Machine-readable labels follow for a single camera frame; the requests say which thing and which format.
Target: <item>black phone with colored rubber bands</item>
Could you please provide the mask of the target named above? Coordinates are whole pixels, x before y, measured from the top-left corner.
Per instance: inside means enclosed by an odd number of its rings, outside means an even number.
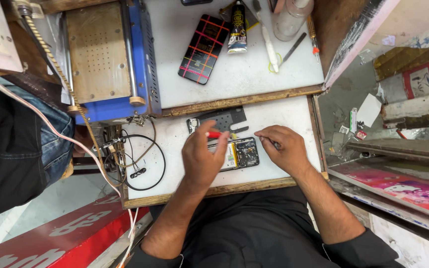
[[[178,75],[199,84],[206,84],[229,34],[231,24],[202,15],[183,57]]]

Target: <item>man's left hand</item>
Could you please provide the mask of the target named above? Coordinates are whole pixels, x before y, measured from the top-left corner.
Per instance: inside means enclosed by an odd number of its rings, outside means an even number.
[[[208,151],[208,137],[206,133],[214,125],[216,125],[216,121],[213,120],[201,124],[188,137],[182,149],[185,169],[183,180],[194,191],[207,191],[224,163],[229,132],[225,131],[221,134],[218,138],[216,152],[212,153]]]

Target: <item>denim jeans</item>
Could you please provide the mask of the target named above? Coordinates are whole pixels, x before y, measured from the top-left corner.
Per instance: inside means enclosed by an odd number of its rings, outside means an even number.
[[[74,137],[74,120],[68,114],[48,106],[39,98],[2,77],[0,77],[0,83],[38,108],[59,133],[67,137]],[[40,139],[42,145],[42,164],[47,181],[46,187],[49,187],[59,180],[67,169],[72,159],[73,143],[57,137],[44,122],[40,128]]]

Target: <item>glue tube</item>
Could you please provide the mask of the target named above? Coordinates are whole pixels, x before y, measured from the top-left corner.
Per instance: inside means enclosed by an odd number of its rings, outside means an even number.
[[[245,7],[240,1],[233,6],[231,23],[233,28],[229,34],[228,54],[247,52]]]

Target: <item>blue machine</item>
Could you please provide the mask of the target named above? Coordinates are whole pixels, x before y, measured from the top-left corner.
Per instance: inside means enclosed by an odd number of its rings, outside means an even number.
[[[143,106],[133,106],[129,103],[130,97],[110,100],[99,100],[84,103],[90,118],[90,124],[101,126],[120,125],[137,122],[149,116],[161,117],[162,106],[160,101],[158,79],[156,73],[155,51],[153,48],[152,24],[150,14],[144,3],[134,1],[133,6],[122,2],[122,23],[126,39],[127,57],[132,57],[133,68],[129,69],[132,87],[136,95],[145,100]],[[75,118],[76,124],[83,125],[80,115]]]

